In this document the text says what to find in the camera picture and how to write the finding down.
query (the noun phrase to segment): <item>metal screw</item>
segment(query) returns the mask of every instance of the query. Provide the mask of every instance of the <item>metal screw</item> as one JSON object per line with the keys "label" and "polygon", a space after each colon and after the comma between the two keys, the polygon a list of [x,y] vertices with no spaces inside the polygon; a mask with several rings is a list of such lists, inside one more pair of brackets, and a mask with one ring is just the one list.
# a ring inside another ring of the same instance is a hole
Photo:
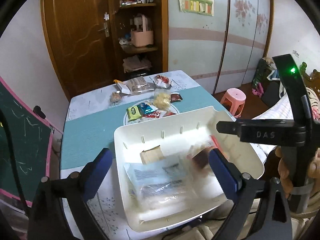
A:
{"label": "metal screw", "polygon": [[47,177],[47,176],[41,178],[41,182],[42,182],[42,183],[45,183],[45,182],[47,182],[47,181],[48,181],[48,177]]}
{"label": "metal screw", "polygon": [[280,180],[279,180],[278,178],[276,178],[276,177],[273,177],[273,178],[272,178],[272,181],[273,181],[274,183],[276,183],[276,184],[279,184],[279,183],[280,183]]}
{"label": "metal screw", "polygon": [[79,172],[78,171],[74,171],[70,174],[70,178],[75,179],[79,177]]}
{"label": "metal screw", "polygon": [[250,179],[251,176],[250,176],[249,173],[244,172],[244,173],[242,173],[242,178],[244,178],[244,179]]}

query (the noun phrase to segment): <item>sliding wardrobe door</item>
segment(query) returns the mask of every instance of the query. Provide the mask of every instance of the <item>sliding wardrobe door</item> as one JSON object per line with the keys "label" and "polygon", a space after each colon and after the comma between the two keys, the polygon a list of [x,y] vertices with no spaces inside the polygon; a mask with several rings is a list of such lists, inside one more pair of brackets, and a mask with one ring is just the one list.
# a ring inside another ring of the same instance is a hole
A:
{"label": "sliding wardrobe door", "polygon": [[263,57],[267,35],[269,30],[270,19],[270,0],[258,0],[258,17],[256,35],[254,38],[252,53],[248,68],[245,73],[243,84],[250,83],[253,80],[259,60]]}
{"label": "sliding wardrobe door", "polygon": [[250,59],[258,0],[230,0],[228,39],[216,93],[241,86]]}
{"label": "sliding wardrobe door", "polygon": [[169,71],[183,70],[213,93],[227,25],[228,0],[214,0],[214,16],[181,12],[169,4]]}

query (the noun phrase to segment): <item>wall outlet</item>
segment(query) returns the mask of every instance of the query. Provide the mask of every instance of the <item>wall outlet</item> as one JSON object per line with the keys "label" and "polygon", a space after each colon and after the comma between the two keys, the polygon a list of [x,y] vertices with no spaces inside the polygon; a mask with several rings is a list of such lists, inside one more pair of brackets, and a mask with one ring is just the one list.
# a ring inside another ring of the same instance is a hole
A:
{"label": "wall outlet", "polygon": [[299,56],[300,56],[299,53],[298,53],[296,50],[294,50],[292,53],[293,53],[296,57],[299,57]]}

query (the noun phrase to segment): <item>wooden headboard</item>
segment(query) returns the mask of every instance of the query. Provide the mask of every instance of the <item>wooden headboard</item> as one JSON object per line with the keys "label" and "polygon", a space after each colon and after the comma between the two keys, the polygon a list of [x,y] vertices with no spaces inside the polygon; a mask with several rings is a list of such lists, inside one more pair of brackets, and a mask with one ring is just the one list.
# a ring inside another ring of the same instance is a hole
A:
{"label": "wooden headboard", "polygon": [[320,98],[320,72],[314,69],[311,75],[305,72],[301,73],[301,75],[306,87],[312,89],[318,98]]}

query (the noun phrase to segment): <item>human hand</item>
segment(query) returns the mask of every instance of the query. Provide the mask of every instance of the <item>human hand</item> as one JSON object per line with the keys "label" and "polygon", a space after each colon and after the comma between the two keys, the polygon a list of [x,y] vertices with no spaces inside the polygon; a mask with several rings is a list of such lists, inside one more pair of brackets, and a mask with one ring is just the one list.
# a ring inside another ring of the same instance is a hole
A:
{"label": "human hand", "polygon": [[[282,158],[281,147],[279,146],[276,148],[276,156]],[[281,159],[279,162],[278,172],[280,174],[280,180],[285,192],[285,197],[288,198],[293,189],[293,184],[289,178],[289,169],[287,168],[283,159]],[[320,151],[316,152],[315,158],[309,165],[308,176],[315,179],[313,189],[310,193],[310,196],[312,196],[320,190]]]}

